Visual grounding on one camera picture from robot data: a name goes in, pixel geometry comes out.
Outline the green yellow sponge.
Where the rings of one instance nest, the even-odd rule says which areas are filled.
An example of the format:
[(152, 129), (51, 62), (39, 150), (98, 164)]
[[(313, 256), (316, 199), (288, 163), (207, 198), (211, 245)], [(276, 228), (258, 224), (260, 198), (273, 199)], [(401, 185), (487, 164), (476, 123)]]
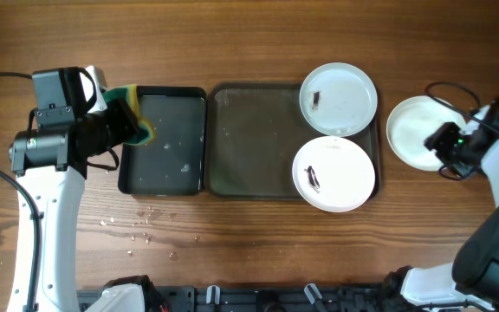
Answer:
[(112, 100), (125, 100), (136, 117), (139, 131), (134, 134), (129, 140), (125, 141), (126, 145), (140, 146), (151, 143), (155, 139), (156, 133), (153, 124), (141, 113), (138, 97), (138, 86), (136, 84), (129, 84), (110, 89), (106, 91), (102, 96), (108, 107), (110, 107), (110, 102)]

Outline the white plate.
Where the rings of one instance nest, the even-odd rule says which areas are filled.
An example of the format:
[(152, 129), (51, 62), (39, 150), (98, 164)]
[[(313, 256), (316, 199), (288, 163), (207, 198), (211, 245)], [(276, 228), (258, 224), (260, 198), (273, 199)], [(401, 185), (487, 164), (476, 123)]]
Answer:
[(435, 172), (442, 162), (424, 141), (445, 122), (465, 126), (461, 114), (434, 101), (426, 95), (400, 102), (390, 113), (386, 123), (386, 136), (394, 153), (407, 165), (427, 172)]
[(301, 197), (328, 212), (346, 212), (372, 195), (377, 174), (366, 152), (351, 140), (322, 136), (303, 145), (292, 163)]

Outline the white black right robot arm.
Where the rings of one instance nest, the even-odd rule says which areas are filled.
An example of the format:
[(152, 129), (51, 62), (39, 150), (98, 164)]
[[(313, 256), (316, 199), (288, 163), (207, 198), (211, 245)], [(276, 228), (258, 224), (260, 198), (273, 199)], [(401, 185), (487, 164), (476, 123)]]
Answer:
[(407, 266), (390, 273), (379, 291), (379, 308), (499, 311), (499, 128), (480, 126), (464, 134), (455, 123), (446, 122), (424, 145), (451, 171), (453, 179), (482, 172), (489, 180), (496, 208), (452, 263), (429, 269)]

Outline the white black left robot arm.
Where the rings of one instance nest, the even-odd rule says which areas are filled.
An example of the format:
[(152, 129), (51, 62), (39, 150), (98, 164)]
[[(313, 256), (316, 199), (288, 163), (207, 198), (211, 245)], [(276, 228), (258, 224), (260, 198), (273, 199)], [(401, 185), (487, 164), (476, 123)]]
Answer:
[(76, 228), (89, 158), (154, 133), (136, 100), (103, 110), (71, 105), (34, 109), (10, 149), (19, 230), (9, 311), (76, 311)]

